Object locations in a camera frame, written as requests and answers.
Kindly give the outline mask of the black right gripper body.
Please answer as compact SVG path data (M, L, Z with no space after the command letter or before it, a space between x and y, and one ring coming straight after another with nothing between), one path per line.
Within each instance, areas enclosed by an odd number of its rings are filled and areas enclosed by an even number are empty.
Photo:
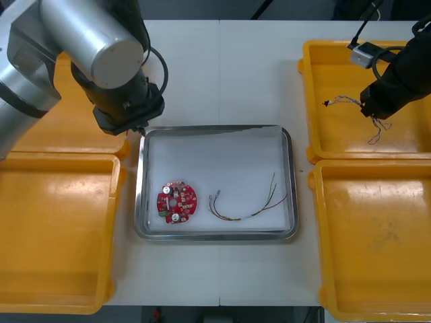
M380 75L376 63L387 52L380 50L372 59L376 80L360 94L361 102L373 102L372 117L382 120L430 95L430 51L400 50Z

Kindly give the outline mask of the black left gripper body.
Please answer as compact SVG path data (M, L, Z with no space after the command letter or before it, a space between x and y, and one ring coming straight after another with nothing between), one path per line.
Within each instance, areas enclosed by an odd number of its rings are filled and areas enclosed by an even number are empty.
M96 96L93 115L100 129L109 135L135 131L164 111L162 90L154 83L112 89Z

